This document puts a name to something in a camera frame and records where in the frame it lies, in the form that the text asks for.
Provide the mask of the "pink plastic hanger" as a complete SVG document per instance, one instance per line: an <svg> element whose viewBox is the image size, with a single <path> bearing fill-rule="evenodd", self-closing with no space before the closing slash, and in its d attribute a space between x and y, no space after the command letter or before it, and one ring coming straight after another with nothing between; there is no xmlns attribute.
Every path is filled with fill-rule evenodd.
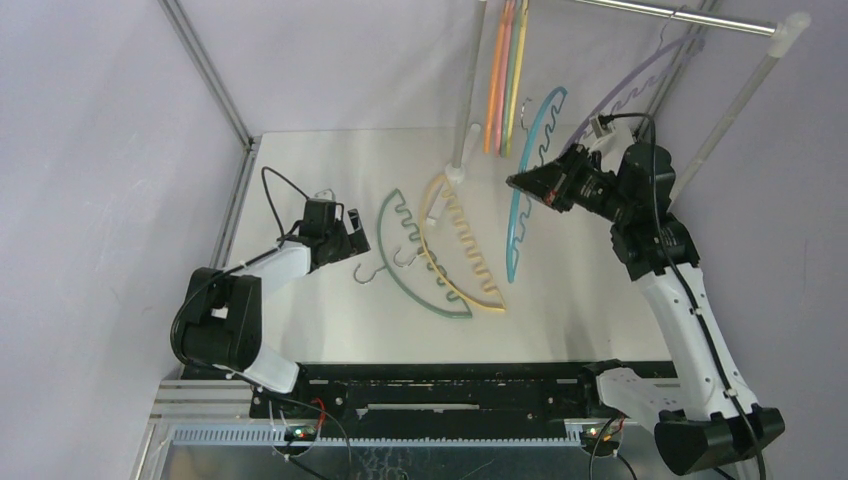
<svg viewBox="0 0 848 480"><path fill-rule="evenodd" d="M500 50L498 56L498 71L497 71L497 82L496 82L496 100L495 100L495 109L494 109L494 137L493 137L493 150L494 153L498 156L502 156L502 130L503 130L503 110L505 103L505 90L506 90L506 77L507 77L507 63L509 57L509 44L511 37L511 30L514 18L515 11L515 1L507 1L505 3L505 12L503 15L503 30L500 36Z"/></svg>

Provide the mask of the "purple plastic hanger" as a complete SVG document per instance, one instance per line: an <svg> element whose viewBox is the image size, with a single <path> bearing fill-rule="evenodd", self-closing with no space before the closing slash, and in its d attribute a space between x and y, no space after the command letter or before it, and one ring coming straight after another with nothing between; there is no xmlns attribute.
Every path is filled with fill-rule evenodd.
<svg viewBox="0 0 848 480"><path fill-rule="evenodd" d="M706 34L698 27L683 27L672 36L670 23L671 20L664 22L655 48L589 111L564 148L572 143L595 139L590 121L597 115L651 112L656 107L660 92L669 86L678 70L703 50L706 43Z"/></svg>

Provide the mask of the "teal plastic hanger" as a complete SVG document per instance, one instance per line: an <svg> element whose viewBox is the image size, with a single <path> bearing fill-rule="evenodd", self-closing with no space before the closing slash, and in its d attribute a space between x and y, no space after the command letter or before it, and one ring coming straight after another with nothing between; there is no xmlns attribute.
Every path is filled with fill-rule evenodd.
<svg viewBox="0 0 848 480"><path fill-rule="evenodd" d="M557 127L557 120L567 96L568 91L558 86L551 90L541 102L533 123L526 130L526 141L518 164L518 173L524 173L528 169L545 163L545 156L551 145L551 136ZM510 284L517 276L520 248L527 233L526 222L531 216L532 205L533 202L528 195L517 189L512 191L505 248L507 281Z"/></svg>

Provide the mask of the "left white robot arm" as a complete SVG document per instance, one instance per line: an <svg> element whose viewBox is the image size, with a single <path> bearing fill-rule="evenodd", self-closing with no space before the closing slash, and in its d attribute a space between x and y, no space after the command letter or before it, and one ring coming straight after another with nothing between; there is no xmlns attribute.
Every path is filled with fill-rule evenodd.
<svg viewBox="0 0 848 480"><path fill-rule="evenodd" d="M170 345L185 365L231 372L274 392L290 417L311 407L300 365L263 339L263 306L273 293L321 267L368 252L359 212L340 202L309 198L303 217L277 243L226 270L196 269L170 330Z"/></svg>

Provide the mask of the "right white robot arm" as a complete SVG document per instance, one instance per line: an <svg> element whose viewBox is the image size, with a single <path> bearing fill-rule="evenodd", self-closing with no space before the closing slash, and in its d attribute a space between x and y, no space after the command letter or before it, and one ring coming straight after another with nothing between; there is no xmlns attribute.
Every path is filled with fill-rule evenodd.
<svg viewBox="0 0 848 480"><path fill-rule="evenodd" d="M782 413L763 406L736 366L704 285L700 257L685 225L669 210L676 180L663 147L628 146L616 171L574 144L557 159L509 176L507 184L558 212L579 206L611 224L613 251L654 314L671 355L679 393L664 395L618 360L589 366L578 402L592 416L614 410L654 438L676 475L755 460L785 431Z"/></svg>

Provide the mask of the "light green plastic hanger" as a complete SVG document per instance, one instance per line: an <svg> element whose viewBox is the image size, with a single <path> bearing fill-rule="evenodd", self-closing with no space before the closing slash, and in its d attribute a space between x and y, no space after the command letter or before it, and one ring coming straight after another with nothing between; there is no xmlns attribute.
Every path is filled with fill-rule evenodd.
<svg viewBox="0 0 848 480"><path fill-rule="evenodd" d="M508 140L508 128L511 125L511 101L512 101L512 83L514 77L514 64L515 64L515 48L518 42L518 33L519 29L520 17L521 17L521 8L522 1L511 1L511 13L509 16L510 23L506 28L506 36L505 36L505 59L503 61L503 97L502 97L502 108L501 108L501 123L500 123L500 144L498 148L498 154L500 157L505 158L507 156L507 140Z"/></svg>

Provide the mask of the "orange plastic hanger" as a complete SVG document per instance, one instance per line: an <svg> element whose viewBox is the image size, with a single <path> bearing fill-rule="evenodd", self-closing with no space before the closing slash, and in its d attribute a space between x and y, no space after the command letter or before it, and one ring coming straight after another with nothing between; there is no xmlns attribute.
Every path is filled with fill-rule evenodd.
<svg viewBox="0 0 848 480"><path fill-rule="evenodd" d="M485 128L483 130L483 147L484 154L488 154L491 149L491 137L494 124L494 110L497 97L497 83L499 78L500 58L503 48L503 37L506 29L506 17L509 12L509 2L504 1L498 19L498 27L496 39L494 43L493 59L489 77L489 91L487 98L487 110L485 117Z"/></svg>

